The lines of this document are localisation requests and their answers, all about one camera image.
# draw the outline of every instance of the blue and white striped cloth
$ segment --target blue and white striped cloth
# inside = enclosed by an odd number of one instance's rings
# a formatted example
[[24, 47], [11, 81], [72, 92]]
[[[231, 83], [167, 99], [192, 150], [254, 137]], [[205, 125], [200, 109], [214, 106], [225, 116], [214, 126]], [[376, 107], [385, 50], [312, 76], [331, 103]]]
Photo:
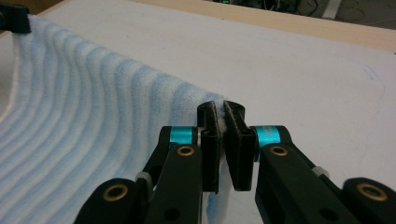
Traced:
[[[72, 223], [101, 183], [134, 179], [162, 126], [195, 125], [198, 104], [223, 99], [52, 22], [30, 22], [31, 34], [13, 37], [13, 92], [0, 117], [0, 223]], [[223, 215], [217, 197], [209, 223]]]

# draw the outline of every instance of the table surface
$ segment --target table surface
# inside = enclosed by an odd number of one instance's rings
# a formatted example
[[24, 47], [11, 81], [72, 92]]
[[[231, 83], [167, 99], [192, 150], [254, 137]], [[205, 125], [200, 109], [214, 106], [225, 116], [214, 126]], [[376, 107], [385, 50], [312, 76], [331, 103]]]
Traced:
[[[285, 125], [339, 187], [365, 176], [396, 189], [394, 31], [193, 0], [68, 0], [43, 16], [244, 105], [248, 125]], [[4, 108], [10, 35], [0, 50]], [[226, 223], [261, 223], [254, 192], [231, 197]]]

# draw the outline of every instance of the blue tape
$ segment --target blue tape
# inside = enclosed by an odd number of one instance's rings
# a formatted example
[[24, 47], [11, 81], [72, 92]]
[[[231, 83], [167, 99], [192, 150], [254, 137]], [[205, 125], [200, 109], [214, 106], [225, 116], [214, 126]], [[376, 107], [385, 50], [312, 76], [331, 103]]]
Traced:
[[268, 144], [280, 143], [280, 134], [276, 126], [255, 126], [259, 139], [259, 156], [256, 161], [260, 161], [262, 147]]
[[192, 127], [172, 127], [169, 142], [192, 144]]

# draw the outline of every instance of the towel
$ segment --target towel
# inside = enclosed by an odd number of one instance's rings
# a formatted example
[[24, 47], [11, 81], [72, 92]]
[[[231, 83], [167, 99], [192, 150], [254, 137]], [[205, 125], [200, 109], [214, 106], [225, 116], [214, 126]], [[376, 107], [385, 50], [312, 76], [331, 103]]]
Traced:
[[[0, 117], [0, 223], [73, 223], [100, 184], [134, 180], [162, 126], [194, 126], [196, 106], [223, 100], [50, 21], [29, 20], [32, 33], [13, 35], [13, 87]], [[221, 194], [206, 198], [208, 223], [224, 217]]]

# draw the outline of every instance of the brass ring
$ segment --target brass ring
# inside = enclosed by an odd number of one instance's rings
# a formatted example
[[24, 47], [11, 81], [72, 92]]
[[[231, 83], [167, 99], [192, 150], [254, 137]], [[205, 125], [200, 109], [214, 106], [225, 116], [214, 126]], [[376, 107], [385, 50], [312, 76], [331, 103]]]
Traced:
[[374, 201], [384, 202], [388, 199], [388, 195], [384, 190], [371, 184], [360, 183], [358, 185], [358, 191], [365, 197]]
[[[110, 194], [110, 191], [113, 189], [120, 189], [121, 192], [116, 195], [112, 195]], [[103, 198], [108, 202], [115, 202], [125, 197], [127, 192], [128, 188], [124, 184], [115, 184], [105, 190], [105, 192], [103, 193]]]
[[194, 149], [192, 147], [180, 147], [177, 149], [177, 154], [180, 156], [190, 156], [194, 154]]
[[288, 151], [283, 147], [270, 147], [270, 152], [277, 156], [286, 156]]

